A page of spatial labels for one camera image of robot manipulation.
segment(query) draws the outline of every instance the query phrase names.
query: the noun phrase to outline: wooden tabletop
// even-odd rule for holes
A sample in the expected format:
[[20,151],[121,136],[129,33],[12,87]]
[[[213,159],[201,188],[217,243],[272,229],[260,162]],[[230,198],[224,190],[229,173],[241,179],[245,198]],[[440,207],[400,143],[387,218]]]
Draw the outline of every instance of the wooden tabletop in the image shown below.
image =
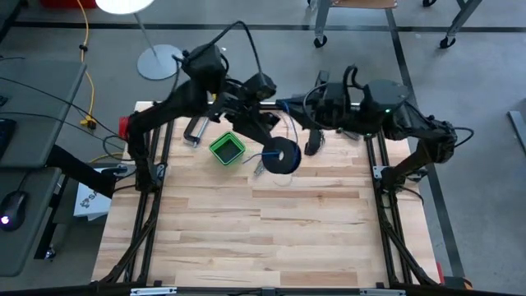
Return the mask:
[[[139,102],[136,108],[148,106]],[[290,118],[281,115],[284,120],[272,134],[295,139]],[[196,149],[182,138],[188,122],[187,118],[175,122],[149,282],[188,287],[340,288],[387,283],[363,141],[326,131],[326,143],[318,154],[304,155],[292,175],[264,172],[255,177],[258,158],[223,166],[209,151],[208,145],[231,129],[228,121],[210,123]],[[236,135],[247,148],[243,160],[261,152],[261,144]],[[308,130],[298,130],[298,135],[303,149]],[[159,143],[157,156],[163,137]],[[386,144],[392,164],[409,154],[406,141]],[[132,182],[123,180],[118,186]],[[401,192],[398,197],[408,249],[438,280],[422,203],[411,193]],[[107,275],[128,248],[138,201],[139,194],[132,189],[115,194],[93,280]],[[397,252],[394,261],[401,279]]]

